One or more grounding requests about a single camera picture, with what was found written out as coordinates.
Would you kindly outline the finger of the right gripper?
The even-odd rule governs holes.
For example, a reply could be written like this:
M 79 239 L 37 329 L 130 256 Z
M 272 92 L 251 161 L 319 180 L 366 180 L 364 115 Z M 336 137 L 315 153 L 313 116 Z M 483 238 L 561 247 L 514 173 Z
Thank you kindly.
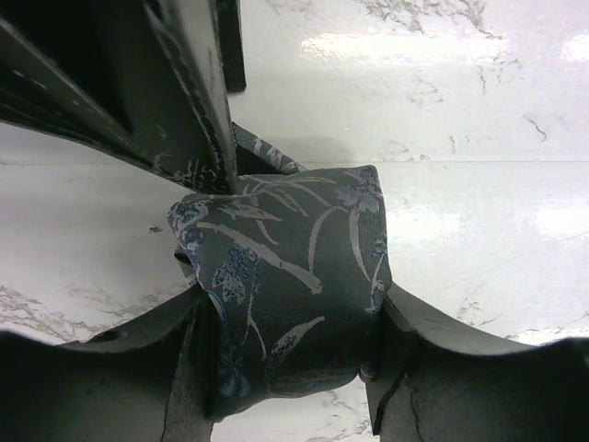
M 228 94 L 245 88 L 237 1 L 143 1 L 146 23 L 179 97 L 163 112 L 184 127 L 147 152 L 138 168 L 195 191 L 237 187 L 237 143 Z
M 184 180 L 173 1 L 5 1 L 1 119 Z

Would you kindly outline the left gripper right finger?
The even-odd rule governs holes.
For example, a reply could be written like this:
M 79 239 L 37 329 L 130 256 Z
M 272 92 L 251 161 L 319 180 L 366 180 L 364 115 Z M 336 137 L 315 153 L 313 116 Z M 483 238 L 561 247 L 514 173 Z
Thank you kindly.
M 518 343 L 390 292 L 366 393 L 382 441 L 585 441 L 588 341 Z

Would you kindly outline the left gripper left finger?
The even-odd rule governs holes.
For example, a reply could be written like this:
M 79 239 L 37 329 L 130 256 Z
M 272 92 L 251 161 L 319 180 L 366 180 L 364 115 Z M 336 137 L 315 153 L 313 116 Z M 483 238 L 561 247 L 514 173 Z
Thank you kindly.
M 85 343 L 1 333 L 4 441 L 208 441 L 216 314 L 194 286 Z

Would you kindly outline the blue grey floral tie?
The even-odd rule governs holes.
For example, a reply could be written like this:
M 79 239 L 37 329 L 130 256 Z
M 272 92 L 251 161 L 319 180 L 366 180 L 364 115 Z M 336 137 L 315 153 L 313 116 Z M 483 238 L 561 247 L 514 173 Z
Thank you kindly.
M 392 285 L 374 166 L 306 169 L 236 127 L 262 172 L 229 196 L 193 193 L 168 222 L 220 325 L 211 414 L 336 389 L 377 371 Z

